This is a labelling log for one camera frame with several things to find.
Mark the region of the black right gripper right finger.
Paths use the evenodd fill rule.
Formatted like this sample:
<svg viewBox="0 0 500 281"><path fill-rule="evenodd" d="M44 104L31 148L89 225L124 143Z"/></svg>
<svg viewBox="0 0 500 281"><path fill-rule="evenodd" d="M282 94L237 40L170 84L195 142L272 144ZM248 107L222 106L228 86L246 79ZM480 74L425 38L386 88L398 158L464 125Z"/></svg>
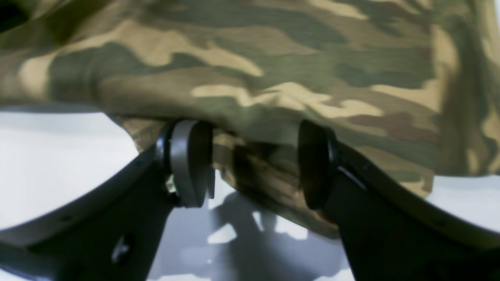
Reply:
<svg viewBox="0 0 500 281"><path fill-rule="evenodd" d="M499 233L404 189L331 128L300 123L298 166L307 206L337 225L357 281L499 280Z"/></svg>

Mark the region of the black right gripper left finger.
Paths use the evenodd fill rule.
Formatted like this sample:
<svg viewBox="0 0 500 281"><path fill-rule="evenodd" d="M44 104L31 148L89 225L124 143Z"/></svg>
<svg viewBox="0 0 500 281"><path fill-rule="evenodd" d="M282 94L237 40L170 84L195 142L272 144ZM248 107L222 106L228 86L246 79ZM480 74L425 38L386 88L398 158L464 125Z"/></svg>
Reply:
<svg viewBox="0 0 500 281"><path fill-rule="evenodd" d="M174 208L214 194L213 127L166 125L156 144L96 189L1 231L1 269L31 281L144 281Z"/></svg>

